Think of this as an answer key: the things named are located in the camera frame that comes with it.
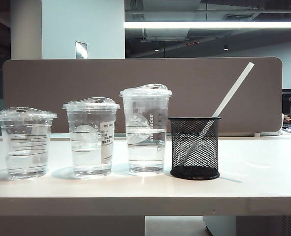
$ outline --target fluorescent light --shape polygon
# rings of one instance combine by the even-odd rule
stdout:
[[[198,21],[198,22],[125,22],[128,29],[236,29],[236,28],[291,28],[287,22],[254,21]]]

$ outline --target plastic cup lid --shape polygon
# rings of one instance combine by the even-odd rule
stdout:
[[[63,105],[67,110],[117,110],[119,104],[107,97],[91,97],[80,101],[68,102]]]
[[[30,107],[10,107],[0,111],[0,120],[40,120],[57,118],[57,114]]]
[[[165,85],[148,84],[136,88],[126,88],[121,91],[119,96],[169,96],[173,94]]]

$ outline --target white straw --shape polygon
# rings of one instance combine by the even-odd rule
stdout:
[[[245,67],[245,69],[243,70],[243,72],[240,74],[240,76],[238,77],[238,79],[236,80],[236,82],[234,83],[234,85],[231,87],[231,89],[226,94],[226,96],[223,99],[223,101],[220,103],[219,107],[213,113],[212,117],[218,117],[220,115],[220,113],[222,112],[222,110],[224,109],[224,107],[229,103],[229,101],[234,96],[234,94],[236,93],[236,91],[238,90],[238,88],[240,87],[240,85],[243,83],[243,81],[245,80],[245,78],[247,77],[247,75],[249,74],[249,72],[252,70],[252,68],[254,67],[254,65],[255,64],[253,64],[252,62],[249,62],[248,63],[248,65]],[[208,121],[208,123],[205,125],[205,127],[203,128],[203,130],[200,132],[199,138],[203,138],[204,137],[204,135],[209,131],[212,123],[213,123],[212,120]]]
[[[212,117],[218,117],[220,115],[220,113],[222,112],[222,110],[224,109],[224,107],[231,100],[231,98],[236,93],[236,91],[238,90],[239,86],[242,84],[242,82],[247,77],[247,75],[249,74],[249,72],[252,70],[252,68],[254,67],[254,65],[255,64],[253,64],[252,62],[248,63],[248,65],[245,67],[245,69],[243,70],[243,72],[240,74],[240,76],[236,80],[235,84],[230,88],[230,90],[226,94],[225,98],[223,99],[223,101],[221,102],[221,104],[219,105],[219,107],[213,113]]]

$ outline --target starbucks cup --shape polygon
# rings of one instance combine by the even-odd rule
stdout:
[[[92,97],[63,105],[69,123],[73,169],[78,178],[111,172],[116,112],[110,98]]]
[[[51,124],[56,117],[52,112],[29,107],[0,111],[7,171],[12,179],[39,177],[46,173]]]
[[[165,85],[148,84],[127,88],[120,96],[124,102],[130,171],[161,172],[172,92]]]

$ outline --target floor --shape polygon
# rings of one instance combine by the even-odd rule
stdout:
[[[146,236],[210,236],[202,216],[146,216]]]

